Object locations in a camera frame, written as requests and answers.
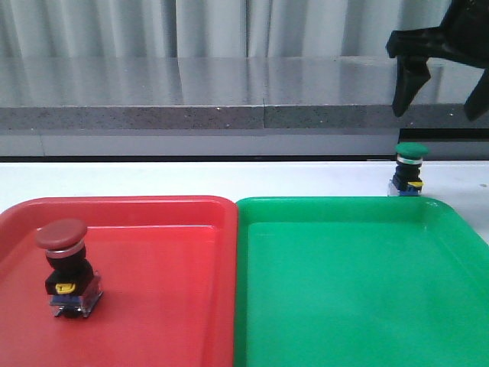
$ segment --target metal ring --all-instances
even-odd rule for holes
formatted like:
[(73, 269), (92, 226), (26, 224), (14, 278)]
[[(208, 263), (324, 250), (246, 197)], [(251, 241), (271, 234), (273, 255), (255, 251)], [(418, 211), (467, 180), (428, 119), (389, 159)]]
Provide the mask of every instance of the metal ring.
[(48, 258), (67, 258), (68, 256), (75, 255), (84, 246), (85, 241), (80, 239), (75, 245), (63, 248), (62, 250), (46, 250), (46, 256)]
[(397, 161), (400, 163), (404, 164), (421, 164), (423, 162), (423, 159), (409, 159), (405, 157), (401, 157), (400, 155), (397, 155)]

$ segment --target green button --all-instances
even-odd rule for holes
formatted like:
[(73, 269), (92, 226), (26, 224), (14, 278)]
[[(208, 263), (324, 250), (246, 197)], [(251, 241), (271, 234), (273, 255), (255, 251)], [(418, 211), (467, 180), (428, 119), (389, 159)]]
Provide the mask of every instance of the green button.
[(429, 149), (420, 143), (399, 143), (396, 152), (403, 158), (419, 159), (429, 153)]

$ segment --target yellow label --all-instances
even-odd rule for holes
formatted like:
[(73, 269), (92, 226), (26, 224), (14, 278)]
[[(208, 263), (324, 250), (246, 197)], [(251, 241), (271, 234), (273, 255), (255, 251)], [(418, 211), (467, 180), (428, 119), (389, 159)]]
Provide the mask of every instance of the yellow label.
[(76, 288), (76, 284), (74, 283), (57, 283), (56, 284), (56, 292), (58, 294), (70, 294)]
[(411, 185), (412, 187), (422, 187), (423, 182), (422, 181), (411, 181), (407, 183), (408, 185)]

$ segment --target red tray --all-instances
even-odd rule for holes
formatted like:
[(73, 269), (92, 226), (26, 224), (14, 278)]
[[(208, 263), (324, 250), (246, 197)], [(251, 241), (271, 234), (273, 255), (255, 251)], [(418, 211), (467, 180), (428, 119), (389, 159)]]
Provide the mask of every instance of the red tray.
[[(104, 294), (54, 318), (36, 230), (84, 220)], [(237, 209), (214, 196), (49, 198), (0, 215), (0, 365), (232, 365)]]

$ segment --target clear plastic base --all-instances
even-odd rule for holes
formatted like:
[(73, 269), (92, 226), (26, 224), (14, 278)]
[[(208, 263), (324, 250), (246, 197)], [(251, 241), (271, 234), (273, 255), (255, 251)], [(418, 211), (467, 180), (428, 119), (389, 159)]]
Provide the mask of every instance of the clear plastic base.
[(101, 277), (96, 271), (88, 287), (81, 296), (70, 296), (69, 294), (53, 295), (50, 299), (50, 307), (53, 315), (59, 317), (83, 317), (90, 316), (93, 307), (103, 294)]
[(387, 196), (419, 196), (420, 194), (421, 190), (400, 191), (394, 186), (392, 180), (389, 181), (387, 186)]

